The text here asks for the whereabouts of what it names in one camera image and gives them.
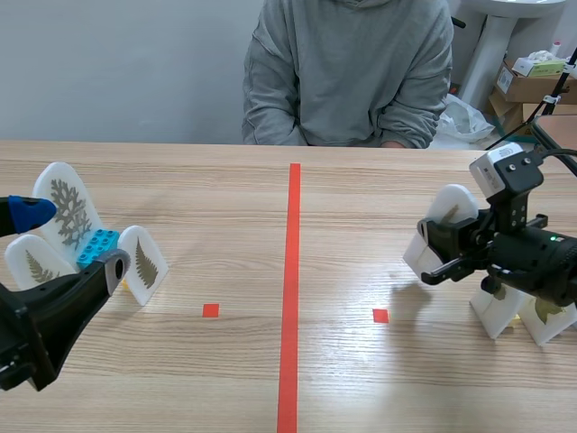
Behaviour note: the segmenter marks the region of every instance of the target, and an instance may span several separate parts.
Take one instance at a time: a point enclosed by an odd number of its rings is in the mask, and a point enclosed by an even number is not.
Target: leaf print
[[[140,238],[136,240],[136,271],[147,289],[154,285],[159,274],[152,260],[142,250]]]

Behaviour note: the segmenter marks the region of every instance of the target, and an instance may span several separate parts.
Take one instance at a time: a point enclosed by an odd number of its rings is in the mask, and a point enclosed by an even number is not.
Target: plastic bag
[[[447,95],[447,108],[441,114],[438,134],[474,143],[489,136],[495,126],[487,123],[483,114],[458,97]]]

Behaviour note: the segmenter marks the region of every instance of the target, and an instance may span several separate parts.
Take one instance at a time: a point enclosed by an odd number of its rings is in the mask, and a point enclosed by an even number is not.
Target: cardboard box
[[[495,87],[507,102],[539,104],[543,97],[551,95],[559,76],[523,77],[513,70],[510,62],[503,62]],[[566,88],[569,93],[561,97],[562,105],[577,105],[577,79],[569,77]]]
[[[549,75],[560,77],[563,74],[563,66],[565,66],[565,60],[537,61],[522,57],[517,59],[512,70],[523,77],[546,77]]]
[[[525,122],[538,106],[538,104],[508,102],[497,89],[494,89],[489,96],[489,102],[490,105],[485,112],[492,117],[492,123],[501,137]],[[577,115],[577,106],[557,106],[554,115]],[[536,143],[530,125],[519,130],[509,140],[518,143]]]

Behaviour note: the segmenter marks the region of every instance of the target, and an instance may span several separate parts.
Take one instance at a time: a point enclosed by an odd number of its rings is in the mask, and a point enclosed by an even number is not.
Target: gray hoodie
[[[244,142],[426,148],[452,40],[446,0],[265,0],[245,62]]]

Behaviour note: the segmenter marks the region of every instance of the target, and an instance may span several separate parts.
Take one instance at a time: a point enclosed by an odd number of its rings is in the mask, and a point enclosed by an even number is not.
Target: black stand
[[[541,108],[543,108],[543,106],[545,106],[545,109],[543,110],[543,115],[552,115],[553,111],[555,110],[555,106],[557,104],[557,98],[560,97],[561,94],[567,93],[567,91],[568,91],[567,89],[565,89],[565,83],[567,82],[567,79],[569,78],[569,75],[571,73],[571,67],[575,67],[576,62],[577,62],[577,49],[575,49],[575,52],[573,53],[571,59],[569,60],[569,63],[567,63],[567,66],[569,68],[565,68],[565,72],[559,78],[559,81],[557,82],[557,85],[555,86],[553,94],[549,97],[545,97],[543,99],[543,101],[541,101],[541,103],[537,106],[537,108],[533,112],[533,114],[525,122],[520,124],[519,127],[515,128],[513,131],[511,131],[510,133],[508,133],[507,135],[505,135],[504,137],[499,139],[497,142],[495,142],[494,144],[492,144],[491,146],[489,146],[485,150],[490,151],[491,149],[493,149],[493,148],[497,147],[498,145],[500,145],[501,143],[503,143],[505,140],[507,140],[511,135],[516,133],[518,130],[526,127],[528,124],[532,124],[533,121],[535,120],[535,118],[537,117],[537,115],[539,114],[539,111],[541,110]],[[544,144],[544,147],[546,149],[559,149],[559,146],[556,144],[552,145],[551,147],[547,147],[547,145]],[[574,165],[574,161],[569,157],[563,157],[562,161],[563,161],[563,163],[565,163],[565,161],[569,161],[572,165]]]

